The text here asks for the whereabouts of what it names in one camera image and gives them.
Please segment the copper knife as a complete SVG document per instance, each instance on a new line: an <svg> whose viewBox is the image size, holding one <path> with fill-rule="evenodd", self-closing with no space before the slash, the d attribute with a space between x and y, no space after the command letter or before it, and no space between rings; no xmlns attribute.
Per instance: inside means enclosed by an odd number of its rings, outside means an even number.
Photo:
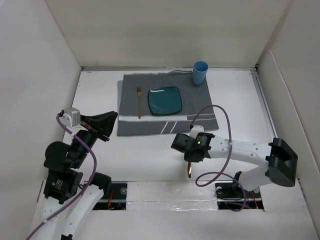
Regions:
<svg viewBox="0 0 320 240"><path fill-rule="evenodd" d="M192 177L192 163L191 162L187 163L187 176L189 179Z"/></svg>

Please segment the copper fork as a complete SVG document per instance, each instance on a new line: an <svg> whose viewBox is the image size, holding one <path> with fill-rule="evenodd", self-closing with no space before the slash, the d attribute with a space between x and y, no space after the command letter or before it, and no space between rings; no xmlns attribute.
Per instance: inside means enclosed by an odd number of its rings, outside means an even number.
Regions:
<svg viewBox="0 0 320 240"><path fill-rule="evenodd" d="M140 119L142 116L142 109L141 109L141 96L142 96L142 91L141 88L138 86L137 87L137 97L138 97L138 118Z"/></svg>

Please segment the grey cloth placemat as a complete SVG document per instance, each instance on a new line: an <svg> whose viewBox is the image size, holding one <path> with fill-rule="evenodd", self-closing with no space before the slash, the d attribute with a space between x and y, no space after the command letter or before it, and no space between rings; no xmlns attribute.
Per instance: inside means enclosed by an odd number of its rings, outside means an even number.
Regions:
<svg viewBox="0 0 320 240"><path fill-rule="evenodd" d="M119 137L188 133L190 125L219 129L208 87L192 71L125 74L118 82Z"/></svg>

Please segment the teal square plate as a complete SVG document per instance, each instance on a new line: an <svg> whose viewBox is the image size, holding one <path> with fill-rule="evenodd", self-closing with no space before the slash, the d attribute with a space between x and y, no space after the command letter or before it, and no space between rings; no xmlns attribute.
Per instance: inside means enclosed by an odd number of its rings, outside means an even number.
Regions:
<svg viewBox="0 0 320 240"><path fill-rule="evenodd" d="M153 115L170 116L182 111L183 102L177 87L160 87L148 91L148 106Z"/></svg>

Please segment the blue plastic cup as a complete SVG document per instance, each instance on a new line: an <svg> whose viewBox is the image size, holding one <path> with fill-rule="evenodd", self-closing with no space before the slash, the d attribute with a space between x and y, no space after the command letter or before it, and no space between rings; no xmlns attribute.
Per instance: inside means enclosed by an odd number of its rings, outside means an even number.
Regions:
<svg viewBox="0 0 320 240"><path fill-rule="evenodd" d="M195 85L201 85L206 77L209 65L205 61L196 61L193 64L192 81Z"/></svg>

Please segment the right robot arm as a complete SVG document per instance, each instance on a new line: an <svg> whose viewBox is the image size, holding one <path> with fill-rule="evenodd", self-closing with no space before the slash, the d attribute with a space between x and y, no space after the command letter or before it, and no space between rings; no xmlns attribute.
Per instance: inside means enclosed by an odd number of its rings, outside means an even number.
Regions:
<svg viewBox="0 0 320 240"><path fill-rule="evenodd" d="M281 138L261 144L236 140L229 143L228 139L212 133L199 132L195 137L178 133L171 148L183 153L188 163L229 158L255 165L251 170L239 170L235 174L237 181L231 184L231 191L237 197L271 183L288 188L296 184L298 155Z"/></svg>

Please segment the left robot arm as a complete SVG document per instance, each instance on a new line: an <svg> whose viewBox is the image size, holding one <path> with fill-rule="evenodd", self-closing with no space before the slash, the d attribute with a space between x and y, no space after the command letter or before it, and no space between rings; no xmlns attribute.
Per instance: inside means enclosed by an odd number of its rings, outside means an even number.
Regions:
<svg viewBox="0 0 320 240"><path fill-rule="evenodd" d="M57 114L73 139L71 144L55 141L45 151L48 176L37 239L74 240L98 201L113 195L112 179L97 172L92 147L97 140L109 141L117 116L115 111L86 116L73 107Z"/></svg>

